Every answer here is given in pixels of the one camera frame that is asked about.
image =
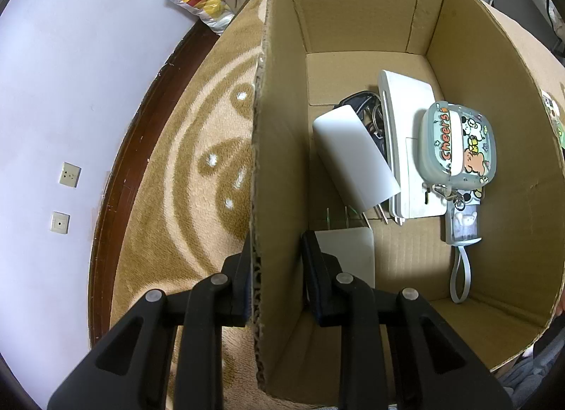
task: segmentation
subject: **white power bank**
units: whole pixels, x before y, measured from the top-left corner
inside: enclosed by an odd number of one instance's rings
[[[375,287],[375,237],[369,227],[316,231],[320,251],[337,257],[341,270]]]
[[[400,192],[386,160],[350,105],[321,115],[312,130],[317,152],[345,205],[362,213]]]
[[[420,123],[436,102],[432,87],[390,71],[379,73],[378,84],[388,165],[400,185],[400,193],[389,200],[389,211],[404,219],[443,216],[447,202],[436,192],[427,192],[415,160]]]

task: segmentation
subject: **gray fabric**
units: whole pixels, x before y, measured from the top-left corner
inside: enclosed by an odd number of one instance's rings
[[[504,387],[515,409],[521,408],[551,370],[565,345],[565,328],[536,356],[517,363],[498,380]]]

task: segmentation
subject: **cartoon phone case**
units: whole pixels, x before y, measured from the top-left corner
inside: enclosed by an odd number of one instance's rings
[[[496,172],[496,147],[487,118],[462,105],[434,103],[420,125],[418,169],[428,184],[475,190]]]

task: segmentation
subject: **cartoon dog sticker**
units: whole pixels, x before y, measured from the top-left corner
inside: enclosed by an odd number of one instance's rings
[[[482,127],[474,119],[462,115],[461,127],[463,128],[463,136],[473,137],[477,142],[483,140]]]
[[[479,176],[485,174],[485,156],[482,152],[476,153],[471,149],[463,152],[463,166],[467,173],[477,173]]]

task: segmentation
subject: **carpet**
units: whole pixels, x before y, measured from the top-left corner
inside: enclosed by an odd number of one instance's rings
[[[267,0],[249,0],[190,81],[137,193],[114,283],[111,325],[151,288],[190,289],[241,251],[249,229],[253,82]],[[177,334],[167,408],[178,360]],[[255,379],[251,327],[223,330],[230,409],[296,409]]]

